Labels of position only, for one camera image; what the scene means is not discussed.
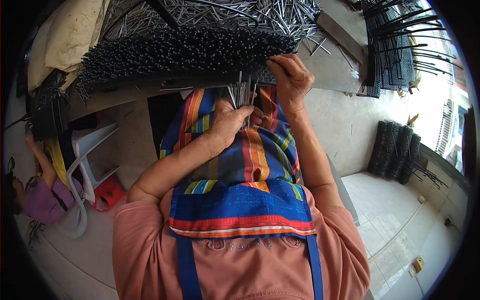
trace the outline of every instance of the striped apron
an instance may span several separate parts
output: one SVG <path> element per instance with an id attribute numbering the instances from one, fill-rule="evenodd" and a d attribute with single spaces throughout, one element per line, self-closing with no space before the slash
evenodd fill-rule
<path id="1" fill-rule="evenodd" d="M 257 90 L 262 124 L 239 132 L 230 147 L 175 188 L 169 232 L 177 241 L 184 299 L 202 299 L 192 242 L 235 238 L 297 237 L 306 240 L 315 299 L 323 299 L 316 231 L 305 193 L 292 131 L 275 87 Z M 159 157 L 179 151 L 208 130 L 214 89 L 193 91 L 169 126 Z"/>

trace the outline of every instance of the red plastic stool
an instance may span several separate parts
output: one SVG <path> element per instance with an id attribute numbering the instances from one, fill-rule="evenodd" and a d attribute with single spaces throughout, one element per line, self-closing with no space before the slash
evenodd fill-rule
<path id="1" fill-rule="evenodd" d="M 99 211 L 111 209 L 127 191 L 122 187 L 116 174 L 108 177 L 95 190 L 95 203 L 93 207 Z"/>

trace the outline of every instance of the black bristle mat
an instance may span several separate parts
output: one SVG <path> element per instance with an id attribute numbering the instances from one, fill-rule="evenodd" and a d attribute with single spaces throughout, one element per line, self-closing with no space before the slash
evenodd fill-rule
<path id="1" fill-rule="evenodd" d="M 379 121 L 367 170 L 406 184 L 419 159 L 420 137 L 407 125 Z"/>
<path id="2" fill-rule="evenodd" d="M 292 37 L 247 27 L 181 27 L 102 41 L 85 54 L 80 85 L 96 89 L 142 79 L 229 78 L 239 71 L 275 83 L 268 57 L 292 53 Z"/>

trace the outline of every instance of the electrical outlet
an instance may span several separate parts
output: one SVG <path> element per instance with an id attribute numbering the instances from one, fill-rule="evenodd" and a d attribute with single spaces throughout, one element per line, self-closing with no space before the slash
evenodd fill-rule
<path id="1" fill-rule="evenodd" d="M 413 262 L 413 266 L 415 267 L 415 271 L 417 271 L 417 273 L 420 273 L 420 271 L 423 269 L 423 267 L 425 266 L 425 262 L 423 261 L 422 257 L 419 255 L 417 256 L 417 258 L 415 259 L 415 261 Z"/>
<path id="2" fill-rule="evenodd" d="M 408 273 L 409 273 L 410 276 L 413 278 L 413 277 L 415 277 L 415 274 L 417 273 L 417 271 L 415 271 L 415 267 L 414 267 L 414 266 L 410 266 L 410 269 L 408 270 Z"/>

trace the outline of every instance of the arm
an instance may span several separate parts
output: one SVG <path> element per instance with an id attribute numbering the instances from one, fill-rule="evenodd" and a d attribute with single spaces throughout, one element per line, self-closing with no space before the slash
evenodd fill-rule
<path id="1" fill-rule="evenodd" d="M 226 99 L 215 103 L 212 126 L 181 150 L 149 166 L 132 185 L 127 202 L 147 201 L 158 205 L 160 199 L 185 176 L 229 147 L 243 120 L 252 114 L 252 124 L 260 124 L 262 112 L 253 106 L 234 110 Z"/>
<path id="2" fill-rule="evenodd" d="M 52 163 L 48 160 L 45 153 L 43 153 L 43 151 L 41 151 L 36 145 L 31 132 L 27 132 L 25 140 L 28 147 L 30 148 L 30 151 L 32 151 L 33 156 L 38 161 L 43 170 L 42 177 L 45 179 L 45 183 L 50 189 L 52 189 L 53 182 L 57 177 L 57 172 L 53 168 Z"/>
<path id="3" fill-rule="evenodd" d="M 267 65 L 277 80 L 277 97 L 292 128 L 303 182 L 312 192 L 315 206 L 320 211 L 329 206 L 343 206 L 327 155 L 313 131 L 303 103 L 314 76 L 295 54 L 270 57 Z"/>

